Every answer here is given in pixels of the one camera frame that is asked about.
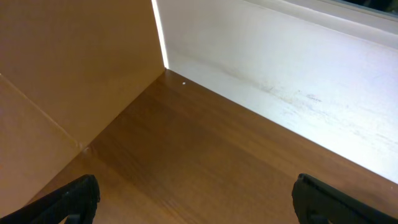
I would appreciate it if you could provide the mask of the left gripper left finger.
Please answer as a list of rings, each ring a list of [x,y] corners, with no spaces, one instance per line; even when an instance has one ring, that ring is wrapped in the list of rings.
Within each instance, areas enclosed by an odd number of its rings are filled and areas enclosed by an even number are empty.
[[[1,224],[79,223],[92,224],[100,188],[94,175],[83,175],[46,196],[1,218]]]

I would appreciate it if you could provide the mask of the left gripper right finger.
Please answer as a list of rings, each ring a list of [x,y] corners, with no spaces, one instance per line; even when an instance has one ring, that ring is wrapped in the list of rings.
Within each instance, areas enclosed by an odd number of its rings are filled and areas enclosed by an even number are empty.
[[[340,192],[308,174],[299,174],[292,189],[299,223],[390,223],[397,219]]]

